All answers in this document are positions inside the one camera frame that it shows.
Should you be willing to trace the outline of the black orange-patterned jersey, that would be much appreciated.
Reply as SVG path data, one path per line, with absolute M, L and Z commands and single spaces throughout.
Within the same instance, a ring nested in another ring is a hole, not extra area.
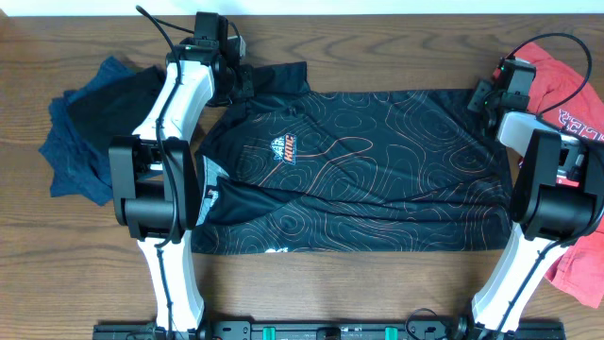
M 196 253 L 504 247 L 512 180 L 466 89 L 318 93 L 262 67 L 196 151 Z

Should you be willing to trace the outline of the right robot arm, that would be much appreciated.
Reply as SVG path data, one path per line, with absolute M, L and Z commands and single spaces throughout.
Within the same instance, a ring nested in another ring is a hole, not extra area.
M 549 267 L 603 217 L 603 144 L 565 132 L 528 111 L 536 67 L 516 57 L 482 80 L 468 108 L 484 117 L 483 133 L 521 157 L 509 215 L 512 232 L 496 267 L 471 300 L 453 339 L 544 338 L 550 326 L 520 317 Z

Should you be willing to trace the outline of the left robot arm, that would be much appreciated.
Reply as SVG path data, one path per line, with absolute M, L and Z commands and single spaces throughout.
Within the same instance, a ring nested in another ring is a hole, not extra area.
M 166 79 L 144 120 L 109 145 L 113 206 L 146 259 L 157 318 L 141 325 L 99 325 L 96 339 L 209 339 L 194 274 L 191 238 L 203 193 L 191 153 L 205 107 L 253 95 L 245 42 L 226 17 L 198 12 L 190 38 L 171 43 Z

